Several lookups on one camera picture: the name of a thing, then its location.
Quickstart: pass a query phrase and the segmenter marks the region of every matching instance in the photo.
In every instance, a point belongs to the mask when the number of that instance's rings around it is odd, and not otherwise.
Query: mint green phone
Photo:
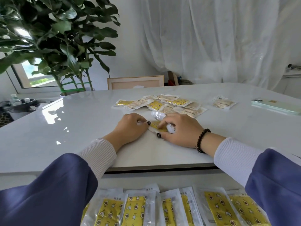
[[[278,102],[266,98],[252,100],[252,105],[269,110],[275,110],[285,114],[301,115],[301,107],[286,102]]]

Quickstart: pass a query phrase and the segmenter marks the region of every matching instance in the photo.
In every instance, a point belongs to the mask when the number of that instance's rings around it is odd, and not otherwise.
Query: wooden frame
[[[131,89],[164,86],[164,75],[108,78],[108,89]]]

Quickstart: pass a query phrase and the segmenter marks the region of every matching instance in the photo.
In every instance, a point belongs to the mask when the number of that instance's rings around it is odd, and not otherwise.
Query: dark bead bracelet
[[[197,143],[196,149],[197,149],[198,152],[200,152],[200,153],[205,153],[205,152],[203,152],[202,149],[201,149],[201,141],[202,141],[203,137],[205,136],[205,134],[206,134],[207,132],[211,132],[210,129],[206,128],[206,129],[201,133],[201,135],[200,135],[200,137],[199,137],[199,139],[198,139],[198,143]]]

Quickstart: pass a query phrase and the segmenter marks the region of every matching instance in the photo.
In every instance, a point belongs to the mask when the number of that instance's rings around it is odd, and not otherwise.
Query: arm
[[[0,191],[0,225],[80,225],[83,209],[116,152],[147,129],[145,118],[126,114],[113,132],[94,141],[79,155],[64,154],[29,185]]]
[[[185,115],[169,114],[161,125],[173,123],[175,134],[161,137],[178,145],[194,147],[204,130]],[[233,138],[207,133],[201,149],[214,163],[245,186],[247,194],[267,213],[272,225],[299,225],[301,222],[301,159],[273,149],[252,148]]]

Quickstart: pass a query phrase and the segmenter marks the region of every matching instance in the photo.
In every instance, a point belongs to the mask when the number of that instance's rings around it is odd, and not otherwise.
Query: pile of packets
[[[230,109],[234,106],[236,102],[229,100],[223,96],[215,97],[211,105],[221,108],[221,109]],[[118,100],[113,107],[123,107],[127,110],[136,110],[141,107],[148,107],[152,110],[152,116],[156,119],[156,121],[151,121],[150,131],[159,133],[159,132],[175,132],[175,127],[167,125],[162,129],[158,129],[158,125],[160,121],[165,117],[165,114],[168,113],[180,113],[187,114],[192,118],[196,118],[201,115],[208,109],[202,107],[202,105],[193,100],[181,98],[178,95],[169,95],[169,94],[161,94],[161,95],[149,95],[144,96],[141,99],[137,99],[135,101],[127,101],[127,100]]]
[[[81,226],[270,226],[266,213],[244,190],[197,186],[160,193],[157,184],[141,190],[97,190]]]

